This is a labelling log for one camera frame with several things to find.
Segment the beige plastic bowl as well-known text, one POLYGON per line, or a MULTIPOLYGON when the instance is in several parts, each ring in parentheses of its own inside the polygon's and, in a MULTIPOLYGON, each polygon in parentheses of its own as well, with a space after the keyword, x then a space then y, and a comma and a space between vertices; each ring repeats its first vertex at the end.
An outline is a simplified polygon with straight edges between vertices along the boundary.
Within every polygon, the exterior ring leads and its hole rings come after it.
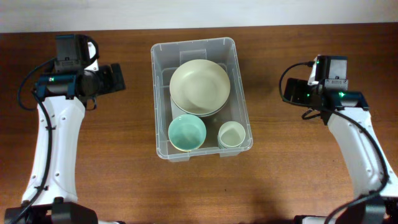
POLYGON ((203 95, 187 95, 179 98, 179 102, 183 105, 183 107, 181 107, 181 105, 174 100, 174 97, 170 96, 170 99, 173 99, 175 104, 186 112, 186 114, 195 115, 200 118, 217 114, 227 104, 228 98, 229 95, 225 94, 221 96, 211 95, 209 97, 203 95))

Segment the mint green plastic bowl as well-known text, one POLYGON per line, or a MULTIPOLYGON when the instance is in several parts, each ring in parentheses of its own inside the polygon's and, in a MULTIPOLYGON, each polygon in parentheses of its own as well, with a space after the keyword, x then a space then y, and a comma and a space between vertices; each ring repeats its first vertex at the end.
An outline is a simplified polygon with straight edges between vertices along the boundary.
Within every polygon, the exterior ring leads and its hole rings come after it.
POLYGON ((200 148, 206 139, 206 126, 197 116, 183 114, 169 125, 168 137, 171 144, 183 152, 200 148))

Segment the light grey plastic cup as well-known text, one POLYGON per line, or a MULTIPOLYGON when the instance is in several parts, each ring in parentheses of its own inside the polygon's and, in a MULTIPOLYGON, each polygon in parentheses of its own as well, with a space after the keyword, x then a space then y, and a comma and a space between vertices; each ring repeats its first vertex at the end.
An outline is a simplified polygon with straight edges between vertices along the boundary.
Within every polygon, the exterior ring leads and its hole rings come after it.
POLYGON ((225 147, 224 147, 224 145, 222 144, 221 139, 220 139, 219 136, 217 136, 217 141, 218 141, 218 147, 219 147, 220 149, 224 149, 225 147))

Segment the cream plastic cup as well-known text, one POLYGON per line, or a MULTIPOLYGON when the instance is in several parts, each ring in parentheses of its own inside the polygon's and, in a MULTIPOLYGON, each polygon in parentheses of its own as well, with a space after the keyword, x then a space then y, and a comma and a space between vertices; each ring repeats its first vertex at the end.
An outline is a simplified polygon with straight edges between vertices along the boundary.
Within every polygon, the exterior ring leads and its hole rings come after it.
POLYGON ((218 136, 225 148, 235 148, 241 146, 244 142, 246 131, 239 122, 228 121, 221 125, 218 136))

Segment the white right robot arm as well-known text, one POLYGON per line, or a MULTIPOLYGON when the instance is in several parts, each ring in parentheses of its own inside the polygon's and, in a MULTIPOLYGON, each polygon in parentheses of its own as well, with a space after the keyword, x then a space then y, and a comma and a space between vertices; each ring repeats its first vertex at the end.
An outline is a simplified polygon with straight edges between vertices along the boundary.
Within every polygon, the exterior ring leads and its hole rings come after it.
POLYGON ((397 176, 388 163, 359 91, 342 78, 289 78, 279 87, 282 101, 317 111, 336 139, 354 188, 354 199, 325 217, 297 215, 294 223, 397 223, 397 176))

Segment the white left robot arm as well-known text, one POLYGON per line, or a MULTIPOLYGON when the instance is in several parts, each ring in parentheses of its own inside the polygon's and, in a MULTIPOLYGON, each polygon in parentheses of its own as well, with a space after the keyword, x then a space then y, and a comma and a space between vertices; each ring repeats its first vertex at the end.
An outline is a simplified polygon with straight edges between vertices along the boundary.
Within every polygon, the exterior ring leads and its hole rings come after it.
POLYGON ((5 223, 100 223, 78 204, 75 164, 87 100, 125 90, 119 64, 45 72, 32 92, 39 128, 34 165, 20 207, 8 208, 5 223))

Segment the cream plastic bowl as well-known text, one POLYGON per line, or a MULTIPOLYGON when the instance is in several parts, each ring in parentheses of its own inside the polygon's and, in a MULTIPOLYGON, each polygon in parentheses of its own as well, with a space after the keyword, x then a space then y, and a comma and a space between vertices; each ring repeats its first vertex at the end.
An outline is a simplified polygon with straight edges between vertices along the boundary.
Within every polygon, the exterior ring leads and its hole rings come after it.
POLYGON ((185 62, 170 79, 170 95, 183 111, 197 116, 218 111, 226 103, 231 84, 225 70, 210 60, 185 62))

